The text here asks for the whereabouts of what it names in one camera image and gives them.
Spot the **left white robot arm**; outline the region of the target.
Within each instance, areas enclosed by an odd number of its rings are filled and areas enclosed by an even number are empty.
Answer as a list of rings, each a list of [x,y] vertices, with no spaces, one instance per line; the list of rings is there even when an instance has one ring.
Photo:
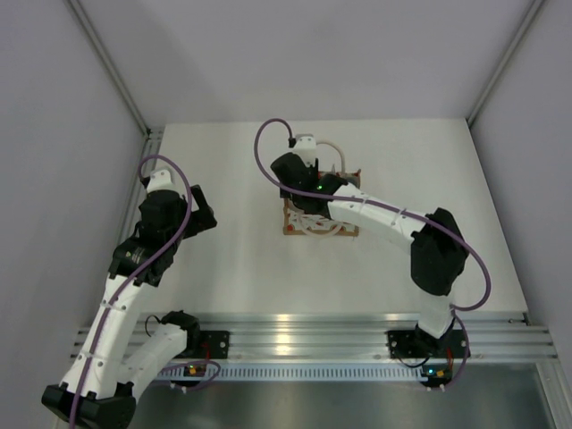
[[[140,396],[169,362],[209,355],[198,319],[182,310],[162,316],[146,342],[125,355],[143,304],[181,242],[217,225],[198,185],[188,197],[171,185],[148,185],[139,211],[133,233],[113,252],[87,338],[63,379],[42,395],[42,404],[71,428],[128,427]]]

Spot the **canvas bag with strawberry print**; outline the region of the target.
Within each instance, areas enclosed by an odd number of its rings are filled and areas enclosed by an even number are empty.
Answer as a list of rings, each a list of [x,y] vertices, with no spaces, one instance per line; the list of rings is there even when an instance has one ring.
[[[342,148],[336,143],[327,139],[316,139],[317,146],[325,145],[335,150],[340,158],[339,168],[333,164],[330,170],[334,175],[348,180],[358,188],[361,185],[361,170],[350,171],[347,169],[346,157]],[[286,236],[301,236],[325,239],[334,236],[356,238],[359,235],[359,228],[350,223],[339,223],[327,219],[320,215],[304,214],[297,209],[290,200],[283,198],[283,228],[282,232]]]

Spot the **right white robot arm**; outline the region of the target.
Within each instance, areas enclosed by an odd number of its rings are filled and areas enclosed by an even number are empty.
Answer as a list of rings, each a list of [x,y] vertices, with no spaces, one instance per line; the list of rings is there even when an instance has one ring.
[[[454,216],[438,208],[428,216],[405,215],[361,192],[353,183],[332,173],[320,176],[300,156],[286,153],[271,164],[281,185],[304,191],[288,192],[287,199],[306,215],[350,223],[377,233],[409,255],[410,277],[422,291],[421,313],[414,332],[400,343],[396,358],[432,358],[445,351],[454,322],[450,292],[463,273],[468,251],[441,231],[460,234]]]

